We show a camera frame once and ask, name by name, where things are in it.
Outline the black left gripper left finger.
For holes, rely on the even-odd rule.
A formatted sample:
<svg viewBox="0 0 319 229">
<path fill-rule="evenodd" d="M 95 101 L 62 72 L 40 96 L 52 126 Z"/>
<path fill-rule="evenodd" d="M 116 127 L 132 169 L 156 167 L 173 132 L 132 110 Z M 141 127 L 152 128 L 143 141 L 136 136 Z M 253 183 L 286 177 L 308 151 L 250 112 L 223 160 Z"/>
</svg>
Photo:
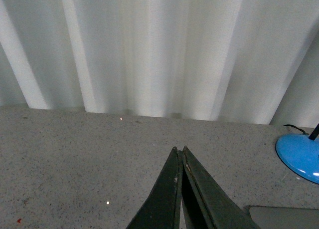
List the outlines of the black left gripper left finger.
<svg viewBox="0 0 319 229">
<path fill-rule="evenodd" d="M 148 198 L 133 217 L 129 229 L 177 229 L 180 222 L 183 164 L 173 147 Z"/>
</svg>

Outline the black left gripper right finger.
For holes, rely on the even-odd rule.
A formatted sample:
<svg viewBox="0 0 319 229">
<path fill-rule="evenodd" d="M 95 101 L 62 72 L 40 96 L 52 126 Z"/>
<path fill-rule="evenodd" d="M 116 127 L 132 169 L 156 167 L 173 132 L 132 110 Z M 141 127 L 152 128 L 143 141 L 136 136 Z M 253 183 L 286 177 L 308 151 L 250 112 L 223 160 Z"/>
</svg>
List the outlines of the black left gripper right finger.
<svg viewBox="0 0 319 229">
<path fill-rule="evenodd" d="M 182 201 L 188 229 L 258 229 L 191 151 L 182 151 Z"/>
</svg>

